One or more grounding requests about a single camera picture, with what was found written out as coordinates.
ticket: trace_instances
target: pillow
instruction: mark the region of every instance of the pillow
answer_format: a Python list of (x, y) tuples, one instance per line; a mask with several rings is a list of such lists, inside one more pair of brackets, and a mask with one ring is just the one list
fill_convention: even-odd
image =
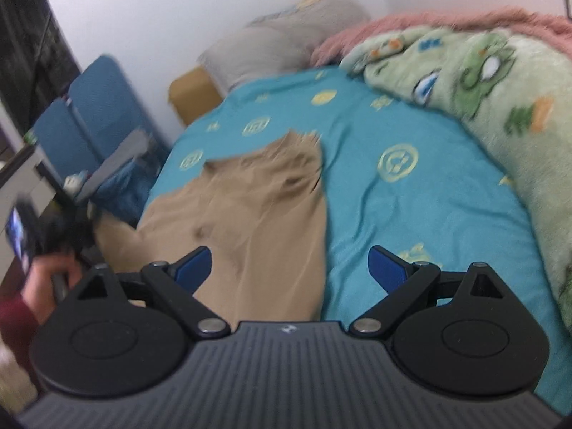
[(303, 0), (219, 40), (198, 61), (225, 97), (250, 80), (309, 67), (312, 52), (325, 39), (368, 20), (353, 0)]

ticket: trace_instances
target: metal screw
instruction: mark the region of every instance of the metal screw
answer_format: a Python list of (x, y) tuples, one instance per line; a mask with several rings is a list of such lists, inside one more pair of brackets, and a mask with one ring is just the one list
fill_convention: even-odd
[(372, 317), (359, 318), (354, 322), (354, 329), (361, 334), (371, 334), (381, 329), (381, 322)]
[(221, 332), (227, 326), (227, 323), (217, 317), (208, 317), (198, 322), (198, 329), (203, 334), (216, 334)]

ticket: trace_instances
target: green blanket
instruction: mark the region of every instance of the green blanket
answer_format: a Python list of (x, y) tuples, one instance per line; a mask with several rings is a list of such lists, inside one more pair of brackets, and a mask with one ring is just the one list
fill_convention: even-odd
[(364, 41), (340, 67), (363, 73), (372, 88), (461, 120), (506, 169), (572, 332), (572, 61), (504, 29), (420, 26)]

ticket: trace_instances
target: red sleeve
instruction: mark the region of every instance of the red sleeve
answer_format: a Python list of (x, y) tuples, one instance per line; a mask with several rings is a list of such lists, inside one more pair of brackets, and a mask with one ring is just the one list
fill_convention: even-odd
[(12, 350), (18, 364), (29, 373), (33, 373), (30, 344), (37, 329), (38, 321), (20, 295), (0, 303), (2, 341)]

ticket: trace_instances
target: black circular pad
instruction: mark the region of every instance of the black circular pad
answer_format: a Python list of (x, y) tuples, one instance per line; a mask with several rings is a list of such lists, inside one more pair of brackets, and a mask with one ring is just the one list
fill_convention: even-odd
[(443, 343), (455, 353), (469, 358), (486, 358), (503, 351), (508, 334), (494, 322), (468, 319), (443, 329)]
[(72, 305), (54, 312), (30, 350), (52, 389), (91, 398), (136, 393), (168, 376), (185, 354), (182, 329), (159, 311), (106, 299)]
[(399, 363), (430, 387), (456, 395), (534, 388), (547, 339), (523, 306), (507, 300), (469, 296), (411, 315), (395, 332)]

